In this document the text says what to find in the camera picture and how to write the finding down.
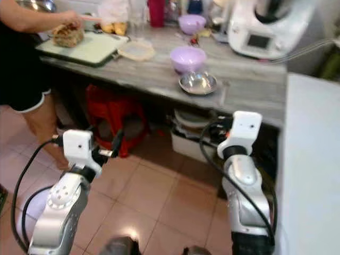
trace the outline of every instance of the white bin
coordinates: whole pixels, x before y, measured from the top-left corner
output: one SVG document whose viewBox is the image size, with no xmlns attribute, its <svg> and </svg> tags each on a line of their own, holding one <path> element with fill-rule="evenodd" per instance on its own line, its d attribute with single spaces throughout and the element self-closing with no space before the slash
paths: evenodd
<svg viewBox="0 0 340 255">
<path fill-rule="evenodd" d="M 206 158 L 201 152 L 199 143 L 196 141 L 192 141 L 190 139 L 181 137 L 179 135 L 174 134 L 171 132 L 171 138 L 172 138 L 172 147 L 173 150 L 183 154 L 185 156 L 188 156 L 190 158 L 199 160 L 201 162 L 207 162 Z M 212 148 L 210 146 L 204 145 L 204 148 L 209 155 L 209 157 L 213 157 L 214 154 L 216 153 L 216 149 Z"/>
</svg>

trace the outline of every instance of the person's arm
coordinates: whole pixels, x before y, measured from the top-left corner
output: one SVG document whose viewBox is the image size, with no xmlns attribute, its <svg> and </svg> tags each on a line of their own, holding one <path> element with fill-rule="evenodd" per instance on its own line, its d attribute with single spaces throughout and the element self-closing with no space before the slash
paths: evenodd
<svg viewBox="0 0 340 255">
<path fill-rule="evenodd" d="M 37 33 L 74 23 L 80 26 L 80 18 L 74 11 L 40 13 L 19 6 L 15 0 L 0 0 L 0 20 L 18 32 Z"/>
</svg>

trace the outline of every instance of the lavender bowl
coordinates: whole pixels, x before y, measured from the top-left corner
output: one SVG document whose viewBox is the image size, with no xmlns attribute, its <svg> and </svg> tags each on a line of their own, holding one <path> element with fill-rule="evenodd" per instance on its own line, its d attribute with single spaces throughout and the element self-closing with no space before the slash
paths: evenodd
<svg viewBox="0 0 340 255">
<path fill-rule="evenodd" d="M 207 20 L 200 15 L 188 14 L 179 17 L 178 22 L 185 34 L 193 35 L 204 28 Z"/>
<path fill-rule="evenodd" d="M 179 73 L 198 71 L 207 59 L 206 53 L 192 46 L 181 46 L 170 53 L 174 68 Z"/>
</svg>

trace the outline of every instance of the gray marble countertop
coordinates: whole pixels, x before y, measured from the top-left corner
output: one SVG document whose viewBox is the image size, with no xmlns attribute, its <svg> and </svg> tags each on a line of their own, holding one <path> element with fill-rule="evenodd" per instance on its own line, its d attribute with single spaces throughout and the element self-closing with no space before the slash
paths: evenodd
<svg viewBox="0 0 340 255">
<path fill-rule="evenodd" d="M 283 127 L 285 65 L 262 64 L 235 54 L 229 46 L 218 44 L 212 38 L 201 38 L 200 47 L 208 56 L 206 70 L 217 78 L 219 88 L 206 96 L 189 95 L 179 87 L 179 76 L 169 57 L 172 49 L 186 45 L 186 41 L 175 35 L 177 32 L 177 28 L 146 29 L 146 39 L 152 42 L 156 55 L 145 62 L 119 58 L 93 68 L 51 57 L 41 59 L 49 65 L 106 81 L 112 86 L 140 90 L 201 109 L 215 109 L 226 114 L 238 110 L 255 111 L 263 115 L 263 122 Z"/>
</svg>

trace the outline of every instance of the red stool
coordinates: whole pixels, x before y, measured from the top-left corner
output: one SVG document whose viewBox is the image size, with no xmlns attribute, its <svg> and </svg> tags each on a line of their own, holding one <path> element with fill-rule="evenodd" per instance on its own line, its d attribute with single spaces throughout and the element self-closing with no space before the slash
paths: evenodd
<svg viewBox="0 0 340 255">
<path fill-rule="evenodd" d="M 123 120 L 131 114 L 137 115 L 143 122 L 143 129 L 139 135 L 131 140 L 124 138 L 120 150 L 120 157 L 129 155 L 129 150 L 139 144 L 149 132 L 149 125 L 145 118 L 142 106 L 129 97 L 121 97 L 112 94 L 110 91 L 89 85 L 86 89 L 87 108 L 90 117 L 90 124 L 94 126 L 94 135 L 97 142 L 103 147 L 110 149 L 111 142 L 100 137 L 98 125 L 102 120 L 110 124 L 112 135 L 119 129 L 123 129 Z"/>
</svg>

